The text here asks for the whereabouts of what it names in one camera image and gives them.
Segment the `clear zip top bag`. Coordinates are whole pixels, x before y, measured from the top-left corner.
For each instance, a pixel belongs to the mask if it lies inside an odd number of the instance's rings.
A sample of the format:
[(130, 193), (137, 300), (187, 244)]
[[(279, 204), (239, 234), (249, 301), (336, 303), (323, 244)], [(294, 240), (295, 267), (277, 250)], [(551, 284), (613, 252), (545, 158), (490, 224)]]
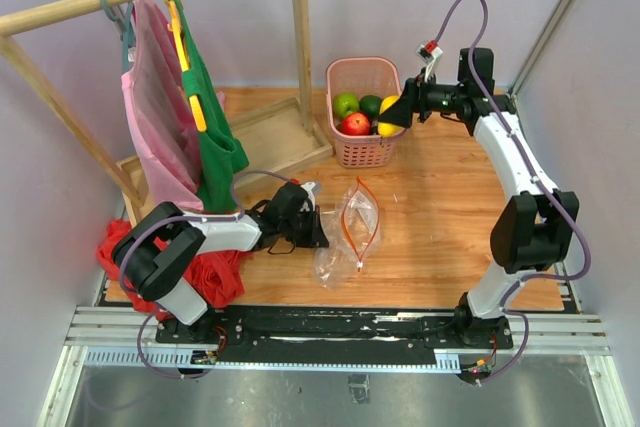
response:
[(315, 251), (312, 273), (325, 288), (360, 274), (381, 244), (378, 200), (359, 176), (333, 210), (321, 214), (329, 246)]

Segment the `dark green fake vegetable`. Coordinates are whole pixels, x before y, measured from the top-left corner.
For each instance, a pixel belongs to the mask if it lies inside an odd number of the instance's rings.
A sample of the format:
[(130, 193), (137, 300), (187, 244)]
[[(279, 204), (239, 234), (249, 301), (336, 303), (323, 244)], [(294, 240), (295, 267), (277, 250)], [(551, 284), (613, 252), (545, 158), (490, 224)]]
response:
[(359, 100), (359, 111), (369, 120), (375, 120), (380, 113), (382, 99), (376, 95), (365, 95)]

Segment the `red fake tomato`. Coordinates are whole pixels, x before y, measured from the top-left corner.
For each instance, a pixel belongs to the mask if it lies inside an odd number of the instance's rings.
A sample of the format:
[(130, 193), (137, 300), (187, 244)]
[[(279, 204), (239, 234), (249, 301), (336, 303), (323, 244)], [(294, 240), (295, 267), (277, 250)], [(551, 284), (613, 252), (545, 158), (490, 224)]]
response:
[(367, 136), (370, 134), (371, 124), (368, 117), (361, 112), (347, 115), (340, 124), (340, 132), (347, 136)]

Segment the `light green fake apple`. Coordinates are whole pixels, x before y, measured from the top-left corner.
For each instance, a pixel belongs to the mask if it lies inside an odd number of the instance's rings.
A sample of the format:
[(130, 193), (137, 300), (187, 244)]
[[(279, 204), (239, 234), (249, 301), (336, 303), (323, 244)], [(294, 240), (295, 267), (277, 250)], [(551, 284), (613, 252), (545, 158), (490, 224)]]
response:
[(360, 110), (359, 99), (353, 93), (341, 93), (333, 98), (332, 110), (334, 115), (343, 120)]

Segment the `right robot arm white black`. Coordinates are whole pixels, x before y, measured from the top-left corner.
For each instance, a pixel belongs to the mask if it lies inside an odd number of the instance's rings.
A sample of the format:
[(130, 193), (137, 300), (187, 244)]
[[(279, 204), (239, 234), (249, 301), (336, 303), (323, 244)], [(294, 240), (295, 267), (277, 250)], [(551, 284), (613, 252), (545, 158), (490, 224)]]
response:
[(409, 128), (414, 120), (425, 122), (437, 113), (464, 124), (501, 183), (506, 205), (490, 234), (492, 261), (485, 275), (462, 295), (452, 320), (424, 327), (428, 342), (474, 347), (504, 335), (505, 311), (515, 294), (526, 282), (549, 277), (549, 268), (565, 259), (579, 201), (545, 174), (523, 138), (513, 101), (494, 91), (492, 50), (461, 50), (454, 85), (435, 78), (442, 53), (434, 41), (418, 47), (424, 67), (406, 80), (400, 97), (382, 112), (381, 120)]

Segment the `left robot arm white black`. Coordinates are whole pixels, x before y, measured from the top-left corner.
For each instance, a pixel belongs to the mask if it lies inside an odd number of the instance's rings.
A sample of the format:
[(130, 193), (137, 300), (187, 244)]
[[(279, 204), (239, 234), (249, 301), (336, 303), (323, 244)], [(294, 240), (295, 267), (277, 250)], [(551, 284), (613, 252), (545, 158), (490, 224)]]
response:
[(120, 279), (133, 292), (179, 321), (190, 341), (214, 330), (210, 303), (185, 278), (191, 261), (212, 252), (269, 250), (285, 240), (297, 248), (327, 248), (320, 221), (316, 181), (287, 181), (270, 200), (231, 215), (196, 215), (162, 202), (111, 251)]

